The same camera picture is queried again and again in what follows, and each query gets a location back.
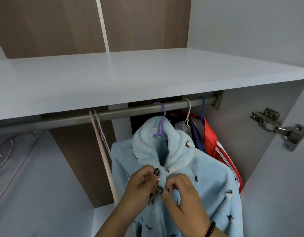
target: purple hanger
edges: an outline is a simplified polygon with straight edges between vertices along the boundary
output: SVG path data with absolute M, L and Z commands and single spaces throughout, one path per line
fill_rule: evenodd
M 161 105 L 161 106 L 163 107 L 163 110 L 164 110 L 163 118 L 162 118 L 162 120 L 161 120 L 161 123 L 159 124 L 159 132 L 156 133 L 156 134 L 154 134 L 153 136 L 162 135 L 162 136 L 165 136 L 165 137 L 167 138 L 167 135 L 165 135 L 165 134 L 163 133 L 163 131 L 162 131 L 162 130 L 163 130 L 163 122 L 164 122 L 164 120 L 165 120 L 165 115 L 166 115 L 165 106 L 164 106 L 162 103 L 160 103 L 160 102 L 154 102 L 153 104 L 159 104 L 159 105 Z

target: cabinet door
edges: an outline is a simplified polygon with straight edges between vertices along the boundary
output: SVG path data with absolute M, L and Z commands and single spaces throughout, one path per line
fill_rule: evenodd
M 297 123 L 304 125 L 304 90 L 283 126 Z M 243 189 L 245 237 L 304 236 L 304 139 L 293 152 L 282 145 L 277 135 Z

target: wardrobe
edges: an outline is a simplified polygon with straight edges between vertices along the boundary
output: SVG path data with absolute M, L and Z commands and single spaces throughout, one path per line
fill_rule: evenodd
M 88 111 L 111 148 L 184 98 L 242 177 L 244 235 L 304 236 L 304 0 L 0 0 L 0 193 L 25 160 L 0 236 L 94 236 L 113 198 Z

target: light blue fleece robe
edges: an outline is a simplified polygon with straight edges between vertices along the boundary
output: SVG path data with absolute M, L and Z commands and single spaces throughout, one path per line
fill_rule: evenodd
M 195 148 L 192 139 L 180 130 L 175 130 L 165 119 L 163 133 L 168 138 L 157 135 L 162 116 L 147 120 L 136 131 L 132 139 L 112 145 L 114 159 L 124 187 L 130 176 L 145 165 L 160 170 L 159 185 L 165 188 L 166 180 L 177 174 L 188 175 L 197 189 L 203 206 L 211 221 L 229 237 L 243 236 L 242 206 L 234 176 L 228 166 Z M 116 170 L 112 175 L 118 195 L 123 195 Z M 180 203 L 177 190 L 172 197 Z M 182 236 L 171 219 L 161 197 L 156 194 L 154 203 L 146 206 L 135 219 L 133 229 L 137 237 Z

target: red garment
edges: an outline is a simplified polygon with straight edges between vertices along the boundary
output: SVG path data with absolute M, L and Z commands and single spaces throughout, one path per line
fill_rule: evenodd
M 189 117 L 199 118 L 200 115 L 189 115 Z M 214 132 L 214 130 L 210 127 L 205 117 L 203 117 L 203 121 L 205 123 L 203 143 L 205 145 L 208 155 L 230 167 L 237 181 L 239 192 L 241 193 L 243 189 L 243 183 L 238 170 L 234 166 L 232 160 L 230 159 L 230 157 L 228 156 L 222 145 L 217 141 L 217 135 Z

